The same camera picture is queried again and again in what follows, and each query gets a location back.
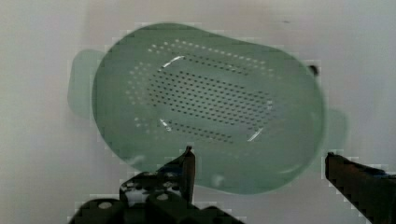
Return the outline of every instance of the colander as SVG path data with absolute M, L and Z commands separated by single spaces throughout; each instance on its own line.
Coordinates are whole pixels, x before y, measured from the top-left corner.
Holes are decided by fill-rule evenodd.
M 109 147 L 155 171 L 192 145 L 200 186 L 277 189 L 318 154 L 324 102 L 311 71 L 279 49 L 175 23 L 128 34 L 103 58 L 92 111 Z

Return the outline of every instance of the white surface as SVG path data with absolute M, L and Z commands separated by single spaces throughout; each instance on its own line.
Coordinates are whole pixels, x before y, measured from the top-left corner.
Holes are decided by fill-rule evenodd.
M 118 193 L 132 175 L 94 123 L 69 110 L 66 95 L 80 50 L 106 50 L 142 22 L 195 22 L 319 62 L 330 106 L 348 118 L 344 154 L 396 171 L 395 11 L 394 1 L 368 0 L 2 0 L 0 223 L 65 223 L 82 202 Z M 194 198 L 251 224 L 366 222 L 318 167 L 276 193 L 196 188 Z

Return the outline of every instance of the oval colander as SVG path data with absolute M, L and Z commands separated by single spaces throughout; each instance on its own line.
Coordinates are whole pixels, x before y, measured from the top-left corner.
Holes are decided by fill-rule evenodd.
M 155 171 L 192 145 L 195 183 L 277 189 L 316 156 L 324 103 L 309 69 L 279 50 L 194 27 L 138 29 L 102 60 L 93 114 L 109 147 Z

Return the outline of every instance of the green plastic colander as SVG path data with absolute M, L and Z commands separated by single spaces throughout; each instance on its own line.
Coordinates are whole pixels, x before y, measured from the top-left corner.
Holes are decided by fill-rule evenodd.
M 174 23 L 125 36 L 92 89 L 99 131 L 128 164 L 155 171 L 192 145 L 195 183 L 238 194 L 299 175 L 318 154 L 324 110 L 289 54 Z

